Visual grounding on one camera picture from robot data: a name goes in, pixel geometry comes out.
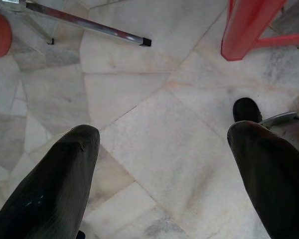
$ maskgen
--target marble floor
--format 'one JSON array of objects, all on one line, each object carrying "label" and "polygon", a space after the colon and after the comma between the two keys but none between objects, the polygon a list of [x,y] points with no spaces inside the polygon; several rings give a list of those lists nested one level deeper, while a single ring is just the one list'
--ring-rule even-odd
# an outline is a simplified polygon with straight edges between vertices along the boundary
[{"label": "marble floor", "polygon": [[153,45],[38,17],[55,37],[49,46],[5,13],[13,44],[0,58],[0,208],[54,142],[88,123],[101,131],[101,149],[87,239],[269,239],[226,133],[241,97],[264,118],[299,112],[299,49],[225,61],[227,0],[40,2]]}]

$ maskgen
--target leg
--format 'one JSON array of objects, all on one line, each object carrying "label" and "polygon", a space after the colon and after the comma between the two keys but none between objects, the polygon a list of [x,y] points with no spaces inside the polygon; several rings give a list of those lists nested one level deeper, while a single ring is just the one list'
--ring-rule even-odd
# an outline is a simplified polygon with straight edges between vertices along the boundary
[{"label": "leg", "polygon": [[31,28],[35,33],[37,33],[43,40],[46,41],[47,44],[53,45],[54,39],[46,33],[42,27],[36,23],[29,15],[22,15],[21,20],[24,24],[26,24],[29,28]]}]

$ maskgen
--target black shoe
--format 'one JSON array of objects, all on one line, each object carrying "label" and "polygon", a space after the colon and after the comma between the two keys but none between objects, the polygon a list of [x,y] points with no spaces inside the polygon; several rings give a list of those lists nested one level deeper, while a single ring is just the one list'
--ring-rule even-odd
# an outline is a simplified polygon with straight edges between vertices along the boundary
[{"label": "black shoe", "polygon": [[257,104],[250,98],[241,98],[234,103],[234,121],[248,120],[259,123],[263,120]]}]

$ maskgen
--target metal rod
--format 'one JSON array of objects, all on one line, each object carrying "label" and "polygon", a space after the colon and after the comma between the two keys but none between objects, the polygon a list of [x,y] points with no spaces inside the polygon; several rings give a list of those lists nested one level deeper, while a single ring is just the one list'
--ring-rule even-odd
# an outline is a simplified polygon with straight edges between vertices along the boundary
[{"label": "metal rod", "polygon": [[46,43],[53,45],[53,38],[48,33],[46,33],[43,28],[38,23],[36,23],[36,21],[34,21],[29,15],[22,14],[20,15],[20,18],[24,24],[35,31],[43,40],[46,41]]},{"label": "metal rod", "polygon": [[133,34],[120,31],[108,26],[104,26],[102,24],[89,21],[78,16],[73,16],[71,14],[58,11],[53,8],[49,8],[47,6],[43,6],[33,2],[26,2],[25,7],[31,10],[29,12],[30,14],[38,13],[40,16],[52,18],[54,20],[64,22],[73,26],[78,26],[87,30],[92,30],[96,32],[101,32],[106,35],[115,36],[141,46],[151,46],[151,40],[147,38],[135,36]]}]

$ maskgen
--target metal bar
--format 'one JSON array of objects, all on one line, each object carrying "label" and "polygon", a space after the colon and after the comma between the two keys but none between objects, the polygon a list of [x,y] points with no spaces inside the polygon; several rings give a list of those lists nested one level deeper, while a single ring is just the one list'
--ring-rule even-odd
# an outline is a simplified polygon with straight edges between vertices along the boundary
[{"label": "metal bar", "polygon": [[54,40],[53,38],[46,33],[42,27],[36,23],[29,15],[22,14],[20,15],[20,19],[24,24],[26,24],[28,27],[30,27],[33,31],[35,31],[43,40],[46,41],[46,43],[53,45]]},{"label": "metal bar", "polygon": [[40,16],[52,18],[56,21],[64,22],[66,24],[70,24],[73,26],[78,26],[78,27],[81,27],[81,28],[84,28],[87,30],[92,30],[92,31],[96,31],[96,32],[101,32],[106,35],[115,36],[120,39],[129,41],[132,43],[136,43],[141,46],[151,46],[150,39],[135,36],[133,34],[130,34],[130,33],[124,32],[124,31],[120,31],[120,30],[117,30],[117,29],[114,29],[114,28],[111,28],[108,26],[104,26],[102,24],[99,24],[99,23],[96,23],[93,21],[89,21],[89,20],[86,20],[86,19],[78,17],[78,16],[73,16],[68,13],[58,11],[53,8],[49,8],[47,6],[43,6],[43,5],[40,5],[37,3],[32,3],[32,2],[26,2],[25,7],[27,9],[31,10],[31,12],[29,12],[30,14],[37,13]]},{"label": "metal bar", "polygon": [[237,61],[256,45],[266,27],[287,0],[236,1],[226,26],[221,54],[227,61]]},{"label": "metal bar", "polygon": [[260,39],[256,43],[255,47],[276,47],[288,45],[299,45],[299,34]]}]

